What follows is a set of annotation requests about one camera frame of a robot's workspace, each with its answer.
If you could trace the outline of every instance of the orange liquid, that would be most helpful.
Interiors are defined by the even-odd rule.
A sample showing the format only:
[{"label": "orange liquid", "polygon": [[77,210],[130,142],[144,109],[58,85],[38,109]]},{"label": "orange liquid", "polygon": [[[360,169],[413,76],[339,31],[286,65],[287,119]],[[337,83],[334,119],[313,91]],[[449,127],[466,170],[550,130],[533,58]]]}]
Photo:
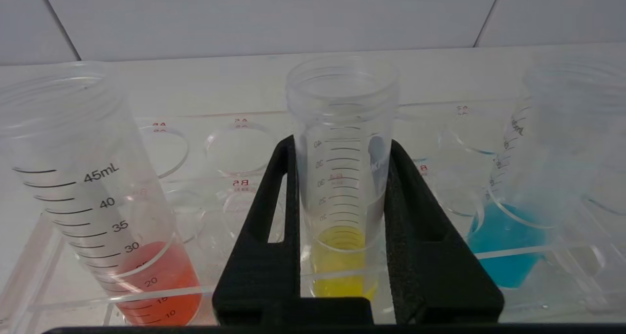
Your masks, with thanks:
[{"label": "orange liquid", "polygon": [[[152,260],[165,246],[164,242],[155,242],[138,248],[133,251],[132,257],[127,259],[123,269],[130,271],[140,267]],[[174,242],[154,264],[124,278],[123,283],[114,286],[132,293],[190,288],[198,285],[198,278],[184,246]],[[120,295],[119,290],[110,293]],[[194,318],[201,298],[201,294],[168,296],[121,302],[117,307],[133,325],[186,325]]]}]

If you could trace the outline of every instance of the white wall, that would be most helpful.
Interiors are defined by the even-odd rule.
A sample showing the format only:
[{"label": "white wall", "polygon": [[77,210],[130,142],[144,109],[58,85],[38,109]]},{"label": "white wall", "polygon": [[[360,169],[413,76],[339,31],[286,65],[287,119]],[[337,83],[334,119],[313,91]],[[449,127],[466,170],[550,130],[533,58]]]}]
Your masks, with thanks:
[{"label": "white wall", "polygon": [[497,0],[478,46],[626,41],[626,0]]},{"label": "white wall", "polygon": [[626,0],[50,2],[0,0],[0,65],[626,42]]},{"label": "white wall", "polygon": [[0,0],[0,65],[76,60],[44,0]]},{"label": "white wall", "polygon": [[81,58],[471,47],[494,0],[50,0]]}]

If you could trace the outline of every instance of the blue liquid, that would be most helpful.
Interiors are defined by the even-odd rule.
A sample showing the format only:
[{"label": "blue liquid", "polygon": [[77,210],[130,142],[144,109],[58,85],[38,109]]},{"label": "blue liquid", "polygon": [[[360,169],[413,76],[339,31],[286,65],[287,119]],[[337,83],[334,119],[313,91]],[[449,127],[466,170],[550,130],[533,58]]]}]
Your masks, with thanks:
[{"label": "blue liquid", "polygon": [[[535,219],[529,214],[507,204],[503,206],[518,218],[535,223]],[[474,253],[532,247],[546,242],[544,229],[537,229],[515,221],[493,203],[485,207],[483,225],[476,230],[477,226],[478,220],[474,219],[467,240]],[[540,257],[539,252],[517,254],[485,258],[480,260],[480,264],[499,287],[518,288]]]}]

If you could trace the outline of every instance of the yellow liquid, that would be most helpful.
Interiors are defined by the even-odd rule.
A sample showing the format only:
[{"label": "yellow liquid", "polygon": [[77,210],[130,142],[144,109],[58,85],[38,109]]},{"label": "yellow liquid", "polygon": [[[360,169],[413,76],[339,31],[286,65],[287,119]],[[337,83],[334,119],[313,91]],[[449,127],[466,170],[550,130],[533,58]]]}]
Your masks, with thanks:
[{"label": "yellow liquid", "polygon": [[[364,249],[365,236],[354,227],[334,226],[322,231],[313,243],[311,257],[315,273],[353,271],[365,268],[365,250],[362,252],[341,252]],[[344,276],[341,278],[320,279],[313,283],[315,296],[319,297],[364,297],[372,301],[377,282],[366,284],[364,276]]]}]

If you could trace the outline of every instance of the tube with blue liquid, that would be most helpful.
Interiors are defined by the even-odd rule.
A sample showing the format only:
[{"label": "tube with blue liquid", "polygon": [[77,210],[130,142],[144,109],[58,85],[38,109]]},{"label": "tube with blue liquid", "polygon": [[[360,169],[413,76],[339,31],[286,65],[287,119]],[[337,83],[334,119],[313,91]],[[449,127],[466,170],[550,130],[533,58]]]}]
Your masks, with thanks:
[{"label": "tube with blue liquid", "polygon": [[588,57],[525,76],[467,243],[502,288],[518,288],[569,218],[626,125],[626,71]]}]

